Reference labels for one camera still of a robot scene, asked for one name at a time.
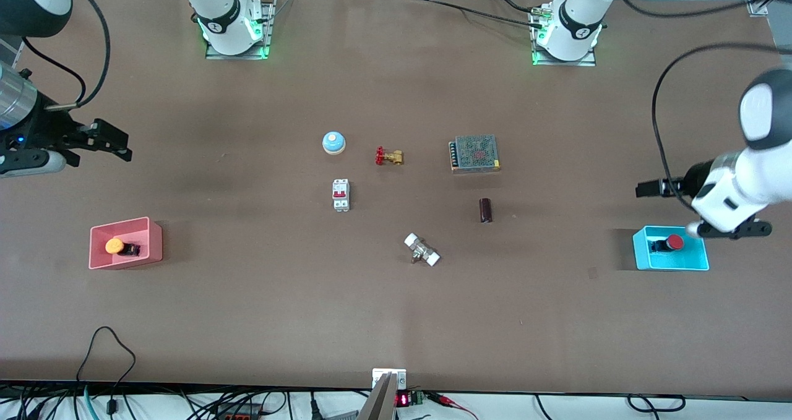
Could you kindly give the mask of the orange power strip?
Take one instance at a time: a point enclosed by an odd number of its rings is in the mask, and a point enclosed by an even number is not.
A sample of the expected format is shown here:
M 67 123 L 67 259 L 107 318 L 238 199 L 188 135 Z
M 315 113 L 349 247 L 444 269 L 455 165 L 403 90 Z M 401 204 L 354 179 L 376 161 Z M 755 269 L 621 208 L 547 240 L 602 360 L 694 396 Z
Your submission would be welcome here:
M 215 420 L 260 420 L 265 411 L 254 403 L 221 403 L 214 409 Z

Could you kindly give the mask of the metal fitting with white caps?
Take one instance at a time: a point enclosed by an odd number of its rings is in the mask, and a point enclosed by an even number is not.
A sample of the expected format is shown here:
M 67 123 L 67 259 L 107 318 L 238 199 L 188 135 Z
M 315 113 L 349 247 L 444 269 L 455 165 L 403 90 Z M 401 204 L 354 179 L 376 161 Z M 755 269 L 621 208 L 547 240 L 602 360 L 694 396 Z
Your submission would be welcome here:
M 415 233 L 410 233 L 404 240 L 407 248 L 412 252 L 411 263 L 424 262 L 429 266 L 436 265 L 441 260 L 441 255 L 431 246 L 427 245 L 425 239 Z

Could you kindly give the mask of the red alligator clip lead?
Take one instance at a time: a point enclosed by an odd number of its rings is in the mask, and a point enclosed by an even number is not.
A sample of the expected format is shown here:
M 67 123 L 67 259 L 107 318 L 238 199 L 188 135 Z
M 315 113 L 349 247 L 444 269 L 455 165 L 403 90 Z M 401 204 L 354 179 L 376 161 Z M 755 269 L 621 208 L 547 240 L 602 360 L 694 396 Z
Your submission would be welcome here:
M 473 420 L 480 420 L 480 418 L 475 413 L 473 413 L 467 408 L 464 408 L 463 406 L 456 403 L 454 400 L 448 398 L 445 395 L 441 395 L 437 392 L 424 391 L 424 396 L 433 403 L 439 404 L 439 406 L 443 406 L 444 408 L 457 409 L 458 411 L 463 411 L 464 413 L 469 414 L 473 418 Z

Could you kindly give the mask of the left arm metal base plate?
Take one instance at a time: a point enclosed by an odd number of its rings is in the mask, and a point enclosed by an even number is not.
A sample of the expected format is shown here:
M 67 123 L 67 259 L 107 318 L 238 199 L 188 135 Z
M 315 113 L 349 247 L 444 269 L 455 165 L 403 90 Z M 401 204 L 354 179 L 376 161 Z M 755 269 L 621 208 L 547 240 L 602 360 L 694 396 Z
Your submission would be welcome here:
M 570 65 L 594 67 L 594 47 L 603 29 L 601 22 L 594 25 L 572 24 L 565 26 L 559 17 L 557 2 L 534 7 L 527 14 L 531 29 L 533 65 Z

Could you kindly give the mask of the cyan plastic bin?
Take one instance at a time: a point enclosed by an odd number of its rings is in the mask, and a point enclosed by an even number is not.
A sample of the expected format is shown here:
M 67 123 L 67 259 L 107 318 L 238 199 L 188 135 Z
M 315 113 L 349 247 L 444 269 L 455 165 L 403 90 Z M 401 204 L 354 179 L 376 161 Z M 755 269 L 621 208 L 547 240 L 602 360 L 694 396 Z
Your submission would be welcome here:
M 681 235 L 685 246 L 681 251 L 656 254 L 648 249 L 649 239 L 663 239 L 670 234 Z M 703 239 L 691 237 L 682 226 L 644 226 L 632 235 L 634 259 L 638 270 L 670 272 L 704 272 L 709 259 Z

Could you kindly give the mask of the pink plastic bin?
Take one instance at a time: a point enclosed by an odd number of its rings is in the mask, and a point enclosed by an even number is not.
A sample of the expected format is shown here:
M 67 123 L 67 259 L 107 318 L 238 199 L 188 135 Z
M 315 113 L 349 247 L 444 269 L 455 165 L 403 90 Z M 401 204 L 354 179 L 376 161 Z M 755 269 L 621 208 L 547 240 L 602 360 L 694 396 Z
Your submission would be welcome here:
M 137 257 L 110 255 L 105 243 L 112 238 L 141 245 Z M 149 217 L 93 226 L 88 243 L 88 268 L 90 270 L 127 270 L 160 262 L 163 257 L 162 227 Z

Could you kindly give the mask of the white table edge bracket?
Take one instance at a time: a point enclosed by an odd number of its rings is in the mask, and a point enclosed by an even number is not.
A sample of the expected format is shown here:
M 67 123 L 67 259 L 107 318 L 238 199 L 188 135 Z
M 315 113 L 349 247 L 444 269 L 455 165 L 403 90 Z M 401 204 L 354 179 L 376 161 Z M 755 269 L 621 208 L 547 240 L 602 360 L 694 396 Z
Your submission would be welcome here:
M 393 369 L 393 367 L 375 367 L 371 372 L 371 387 L 376 386 L 378 384 L 379 379 L 387 374 L 396 375 L 396 381 L 398 381 L 397 386 L 399 391 L 406 391 L 407 390 L 407 370 L 405 369 Z

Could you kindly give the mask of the yellow mushroom push button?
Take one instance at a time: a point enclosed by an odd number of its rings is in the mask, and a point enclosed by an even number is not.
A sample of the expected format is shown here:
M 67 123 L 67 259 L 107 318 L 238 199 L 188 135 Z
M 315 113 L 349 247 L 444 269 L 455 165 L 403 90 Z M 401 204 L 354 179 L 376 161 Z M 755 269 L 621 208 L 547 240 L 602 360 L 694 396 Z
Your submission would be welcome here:
M 110 255 L 137 257 L 141 252 L 141 245 L 132 242 L 124 242 L 124 240 L 118 238 L 112 238 L 105 243 L 105 251 Z

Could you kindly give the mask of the red mushroom push button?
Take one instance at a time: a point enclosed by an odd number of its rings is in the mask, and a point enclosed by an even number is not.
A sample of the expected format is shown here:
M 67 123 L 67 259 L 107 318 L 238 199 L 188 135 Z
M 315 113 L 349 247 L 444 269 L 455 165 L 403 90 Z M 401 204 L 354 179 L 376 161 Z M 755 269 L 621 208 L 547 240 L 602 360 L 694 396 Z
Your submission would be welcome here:
M 649 239 L 648 249 L 650 253 L 664 254 L 681 251 L 685 246 L 685 240 L 681 235 L 670 234 L 663 239 Z

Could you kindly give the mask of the metal mesh power supply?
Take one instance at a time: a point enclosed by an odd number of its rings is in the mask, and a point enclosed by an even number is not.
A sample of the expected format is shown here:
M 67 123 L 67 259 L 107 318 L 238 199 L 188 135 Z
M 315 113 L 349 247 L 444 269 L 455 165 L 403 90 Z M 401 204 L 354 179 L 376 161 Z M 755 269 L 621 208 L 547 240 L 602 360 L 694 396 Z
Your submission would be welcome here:
M 497 138 L 493 134 L 462 135 L 448 143 L 452 174 L 500 172 Z

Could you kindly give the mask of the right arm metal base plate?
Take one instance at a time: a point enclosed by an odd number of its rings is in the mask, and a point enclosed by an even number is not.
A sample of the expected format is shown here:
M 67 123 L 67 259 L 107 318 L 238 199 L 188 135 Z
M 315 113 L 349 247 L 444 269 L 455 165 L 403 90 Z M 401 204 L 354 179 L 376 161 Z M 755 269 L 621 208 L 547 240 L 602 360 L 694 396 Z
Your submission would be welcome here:
M 275 4 L 236 0 L 226 17 L 200 18 L 208 60 L 264 60 L 269 56 Z

